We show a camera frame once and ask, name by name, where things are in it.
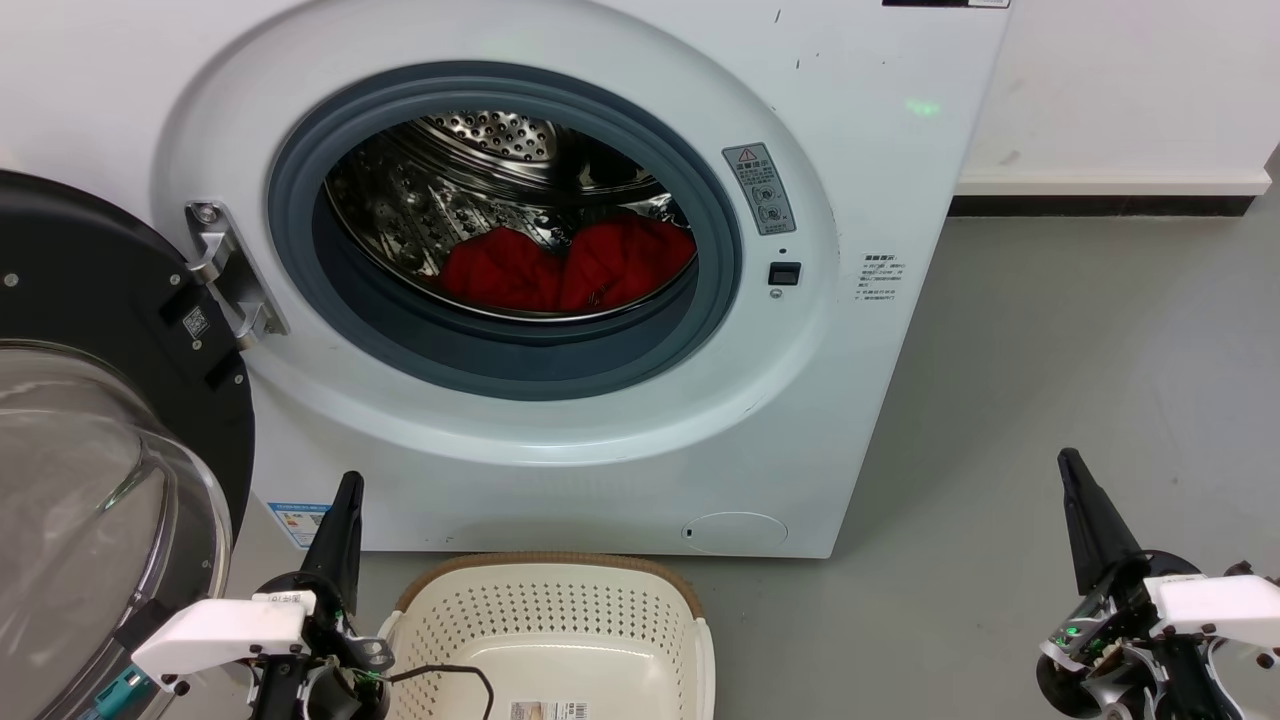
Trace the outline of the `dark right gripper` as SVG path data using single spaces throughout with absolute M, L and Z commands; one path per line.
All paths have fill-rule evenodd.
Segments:
M 1189 580 L 1196 566 L 1142 551 L 1076 448 L 1059 452 L 1062 506 L 1080 603 L 1041 646 L 1036 680 L 1073 719 L 1243 719 L 1213 656 L 1215 628 L 1179 632 L 1160 619 L 1152 580 Z

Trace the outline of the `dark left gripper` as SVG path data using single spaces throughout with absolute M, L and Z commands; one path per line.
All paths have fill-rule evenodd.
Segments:
M 385 719 L 390 692 L 374 675 L 383 641 L 361 637 L 357 611 L 364 537 L 365 479 L 346 471 L 305 555 L 301 571 L 273 578 L 264 593 L 308 591 L 314 610 L 303 618 L 301 641 L 279 652 L 253 651 L 250 669 L 252 719 Z

